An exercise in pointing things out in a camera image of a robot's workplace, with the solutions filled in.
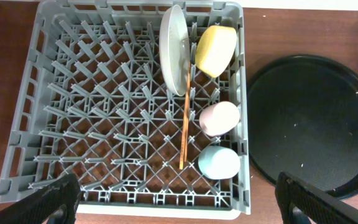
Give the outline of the yellow bowl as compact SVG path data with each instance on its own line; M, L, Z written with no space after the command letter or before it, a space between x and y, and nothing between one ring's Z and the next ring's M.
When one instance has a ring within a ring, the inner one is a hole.
M220 76L232 59L236 42L235 28L217 25L208 27L196 48L196 66L212 78Z

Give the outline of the wooden chopstick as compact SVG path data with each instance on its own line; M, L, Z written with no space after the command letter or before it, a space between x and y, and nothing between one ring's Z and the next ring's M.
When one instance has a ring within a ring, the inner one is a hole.
M186 80L186 92L185 92L185 105L183 114L183 128L181 135L181 151L180 151L180 163L179 169L184 168L187 160L187 147L188 147L188 123L189 123L189 112L190 112L190 85L191 85L191 62L188 64L188 73Z

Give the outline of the grey round plate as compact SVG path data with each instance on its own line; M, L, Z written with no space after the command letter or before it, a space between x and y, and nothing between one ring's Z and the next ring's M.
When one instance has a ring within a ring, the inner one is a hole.
M159 56L167 88L175 95L186 92L190 40L185 15L179 5L167 9L159 30Z

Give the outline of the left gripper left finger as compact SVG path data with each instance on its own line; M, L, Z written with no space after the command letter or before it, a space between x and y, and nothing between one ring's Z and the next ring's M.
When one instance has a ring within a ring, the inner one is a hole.
M80 193L76 175L65 175L1 210L0 223L74 223Z

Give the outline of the pink plastic cup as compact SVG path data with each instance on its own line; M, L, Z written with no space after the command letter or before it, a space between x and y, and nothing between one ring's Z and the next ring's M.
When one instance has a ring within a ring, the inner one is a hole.
M208 136L220 136L233 129L240 120L238 107L229 102L221 101L204 109L200 114L200 126Z

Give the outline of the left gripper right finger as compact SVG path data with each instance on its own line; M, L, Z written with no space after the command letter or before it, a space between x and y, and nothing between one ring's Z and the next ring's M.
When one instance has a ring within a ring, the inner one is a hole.
M358 224L358 209L287 172L281 172L275 198L284 223Z

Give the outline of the blue plastic cup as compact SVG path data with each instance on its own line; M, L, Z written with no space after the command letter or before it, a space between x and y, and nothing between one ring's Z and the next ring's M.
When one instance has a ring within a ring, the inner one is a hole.
M230 179L240 170L239 156L230 148L207 146L198 156L201 173L212 180Z

